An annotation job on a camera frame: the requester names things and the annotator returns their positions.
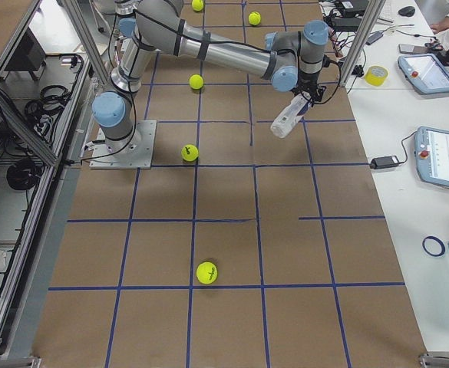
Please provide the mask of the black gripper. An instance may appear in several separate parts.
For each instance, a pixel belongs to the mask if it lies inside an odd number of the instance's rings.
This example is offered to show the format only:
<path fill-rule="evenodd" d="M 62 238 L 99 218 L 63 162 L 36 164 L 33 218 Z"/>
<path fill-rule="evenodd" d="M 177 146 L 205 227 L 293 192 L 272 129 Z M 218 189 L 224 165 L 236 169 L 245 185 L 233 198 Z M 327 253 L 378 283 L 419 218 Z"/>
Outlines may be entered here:
<path fill-rule="evenodd" d="M 322 104 L 323 96 L 326 91 L 326 86 L 311 84 L 305 86 L 295 86 L 292 92 L 295 96 L 300 95 L 305 98 L 309 106 Z"/>

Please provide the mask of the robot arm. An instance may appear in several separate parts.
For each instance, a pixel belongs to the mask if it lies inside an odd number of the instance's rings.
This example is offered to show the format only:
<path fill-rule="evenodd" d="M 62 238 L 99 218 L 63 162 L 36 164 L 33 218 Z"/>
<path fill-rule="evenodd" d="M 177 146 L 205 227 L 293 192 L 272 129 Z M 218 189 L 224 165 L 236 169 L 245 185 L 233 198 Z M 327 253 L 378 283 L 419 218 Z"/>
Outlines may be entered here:
<path fill-rule="evenodd" d="M 267 34 L 264 48 L 258 48 L 189 25 L 181 16 L 182 1 L 118 1 L 116 7 L 131 26 L 130 43 L 111 72 L 112 90 L 95 97 L 91 105 L 104 134 L 107 152 L 98 159 L 105 165 L 131 168 L 137 153 L 144 151 L 145 135 L 133 96 L 157 51 L 255 74 L 279 92 L 292 92 L 292 102 L 272 123 L 272 132 L 280 138 L 290 133 L 309 107 L 322 101 L 325 88 L 318 78 L 328 40 L 328 25 L 323 21 L 310 21 L 302 31 Z"/>

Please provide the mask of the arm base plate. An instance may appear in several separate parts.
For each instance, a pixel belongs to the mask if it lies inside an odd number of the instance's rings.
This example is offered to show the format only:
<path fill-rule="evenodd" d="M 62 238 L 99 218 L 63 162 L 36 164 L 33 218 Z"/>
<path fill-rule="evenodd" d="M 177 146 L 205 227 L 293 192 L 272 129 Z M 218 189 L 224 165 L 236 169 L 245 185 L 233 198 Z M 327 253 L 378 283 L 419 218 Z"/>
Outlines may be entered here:
<path fill-rule="evenodd" d="M 93 159 L 89 166 L 92 169 L 150 169 L 154 151 L 154 141 L 157 130 L 156 120 L 138 120 L 133 136 L 115 142 L 107 140 L 101 128 L 97 139 Z"/>

